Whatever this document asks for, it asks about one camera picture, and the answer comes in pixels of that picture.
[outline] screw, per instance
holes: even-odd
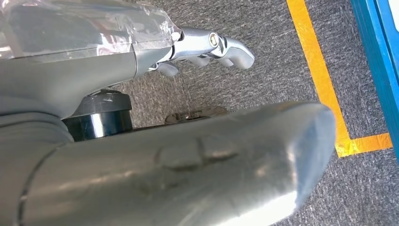
[[[218,40],[217,34],[211,33],[209,35],[209,43],[211,44],[212,47],[216,47],[217,45],[219,45],[219,40]]]

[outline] blue frame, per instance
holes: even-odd
[[[399,32],[388,0],[351,0],[351,3],[399,161]]]

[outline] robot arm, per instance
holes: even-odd
[[[98,90],[176,61],[249,68],[241,42],[113,0],[0,0],[0,225],[269,225],[334,150],[331,111],[259,107],[74,143],[60,119]]]

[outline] metal cylinder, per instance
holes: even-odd
[[[133,129],[129,95],[101,90],[83,98],[75,113],[63,120],[76,141],[116,135]]]

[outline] gray plastic casing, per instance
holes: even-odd
[[[49,63],[34,57],[0,61],[0,115],[49,113],[65,118],[82,98],[143,75],[169,48]]]

